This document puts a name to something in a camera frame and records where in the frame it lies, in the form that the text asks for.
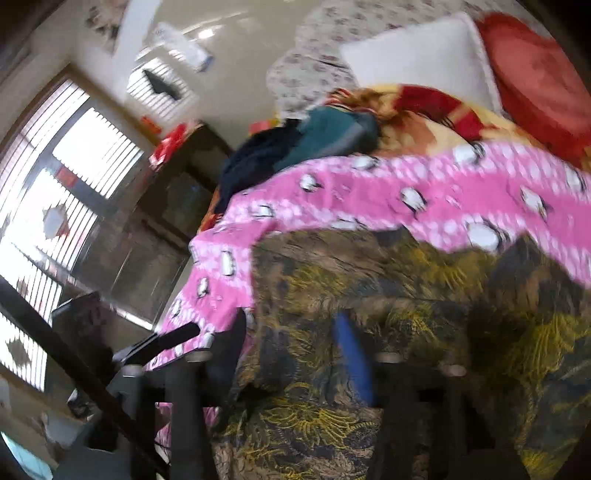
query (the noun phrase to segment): penguin print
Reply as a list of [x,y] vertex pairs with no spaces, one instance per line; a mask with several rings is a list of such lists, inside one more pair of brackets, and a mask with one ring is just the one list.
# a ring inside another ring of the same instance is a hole
[[423,195],[412,187],[405,187],[400,190],[400,199],[415,215],[418,212],[424,212],[427,209],[427,201]]
[[460,205],[460,202],[458,202],[454,197],[452,197],[451,195],[447,195],[445,197],[445,201],[447,203],[449,203],[451,206],[455,207],[455,208],[462,208],[462,206]]
[[254,330],[255,327],[255,316],[252,308],[244,308],[244,315],[246,317],[246,328],[248,330]]
[[193,264],[199,263],[199,256],[197,255],[197,249],[193,245],[189,245],[189,252],[193,259]]
[[173,306],[170,309],[170,315],[172,318],[179,316],[179,314],[181,313],[182,305],[183,305],[183,302],[181,301],[181,299],[176,299],[174,301]]
[[583,193],[587,190],[587,183],[578,170],[566,165],[564,167],[566,173],[566,184],[576,193]]
[[268,205],[259,205],[252,213],[252,216],[256,218],[274,217],[275,212]]
[[521,200],[523,200],[528,210],[538,213],[544,221],[547,220],[548,211],[551,211],[552,208],[543,201],[540,195],[527,187],[521,187]]
[[225,277],[231,277],[236,273],[236,261],[231,252],[224,250],[220,261],[220,269],[222,275]]
[[337,230],[369,230],[367,225],[356,218],[353,220],[338,219],[336,222],[331,223],[330,226]]
[[203,277],[199,280],[199,286],[197,287],[197,298],[202,299],[209,293],[209,280],[207,277]]
[[201,346],[199,348],[211,348],[215,334],[212,332],[205,332],[201,339]]
[[373,168],[377,167],[379,164],[379,160],[375,157],[370,157],[368,155],[357,155],[353,157],[351,162],[351,166],[355,170],[372,170]]
[[212,234],[217,235],[219,233],[225,232],[228,229],[226,225],[220,225],[212,229]]
[[485,155],[484,147],[479,143],[459,145],[452,150],[456,163],[462,165],[476,165]]
[[497,252],[509,241],[509,234],[488,220],[470,223],[466,229],[470,244],[487,252]]
[[315,192],[317,189],[321,189],[322,185],[318,183],[312,175],[306,173],[300,179],[300,188],[304,190],[304,192],[311,193]]

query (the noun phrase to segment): red pillow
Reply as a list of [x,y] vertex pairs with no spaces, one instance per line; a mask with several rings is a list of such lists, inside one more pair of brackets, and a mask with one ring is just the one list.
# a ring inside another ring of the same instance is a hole
[[553,154],[591,170],[591,95],[562,48],[505,14],[478,28],[503,108]]

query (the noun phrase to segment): green cloth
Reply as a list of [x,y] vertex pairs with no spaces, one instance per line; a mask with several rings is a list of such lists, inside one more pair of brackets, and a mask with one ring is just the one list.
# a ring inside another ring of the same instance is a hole
[[302,138],[286,157],[273,165],[273,170],[280,171],[312,158],[370,153],[378,146],[378,121],[369,112],[319,106],[298,129]]

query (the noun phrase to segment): ceiling light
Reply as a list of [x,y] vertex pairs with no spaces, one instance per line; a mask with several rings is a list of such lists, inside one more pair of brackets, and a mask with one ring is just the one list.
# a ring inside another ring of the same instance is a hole
[[201,30],[201,32],[197,34],[197,38],[199,38],[200,40],[205,40],[206,38],[213,37],[214,33],[215,32],[212,28],[206,28],[204,30]]

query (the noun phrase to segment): blue object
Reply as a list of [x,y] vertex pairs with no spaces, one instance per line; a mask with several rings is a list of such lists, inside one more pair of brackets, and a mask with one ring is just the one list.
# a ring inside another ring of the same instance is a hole
[[359,399],[367,405],[373,405],[374,385],[371,365],[355,335],[348,312],[339,312],[336,315],[335,341],[343,354],[345,366],[355,385]]
[[273,165],[275,171],[311,158],[369,153],[378,146],[378,120],[369,112],[345,112],[323,105],[314,108],[298,129],[301,139]]

